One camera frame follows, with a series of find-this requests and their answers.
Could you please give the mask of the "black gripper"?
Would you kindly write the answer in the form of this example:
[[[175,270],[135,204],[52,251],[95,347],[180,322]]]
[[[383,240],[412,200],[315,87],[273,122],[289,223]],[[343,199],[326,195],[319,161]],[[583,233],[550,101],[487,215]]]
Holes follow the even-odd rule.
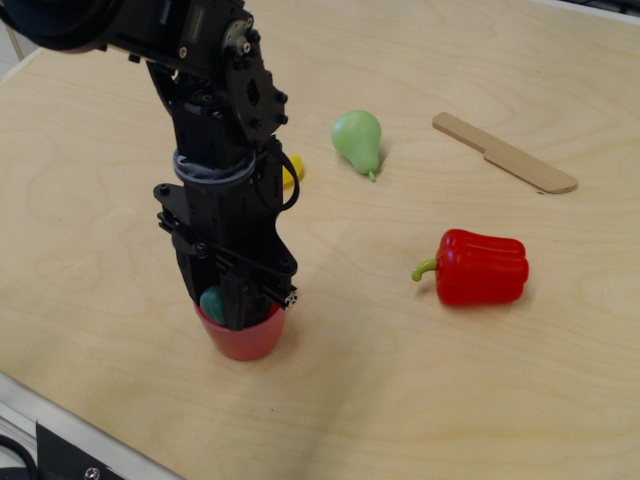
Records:
[[[232,331],[264,322],[270,302],[288,309],[297,300],[297,262],[276,220],[295,204],[299,184],[284,200],[283,166],[292,168],[280,149],[252,151],[227,170],[176,153],[174,170],[183,184],[154,188],[162,205],[159,225],[172,237],[190,298],[200,305],[205,291],[221,285],[225,326]]]

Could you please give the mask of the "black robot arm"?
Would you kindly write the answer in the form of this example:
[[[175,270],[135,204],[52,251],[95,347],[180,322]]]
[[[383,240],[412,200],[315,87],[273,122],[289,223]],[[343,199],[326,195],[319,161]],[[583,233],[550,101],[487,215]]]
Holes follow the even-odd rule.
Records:
[[[296,202],[275,135],[288,98],[242,2],[5,1],[1,18],[50,50],[116,48],[147,64],[176,139],[178,183],[154,190],[159,224],[198,307],[241,331],[294,303],[297,263],[276,230]]]

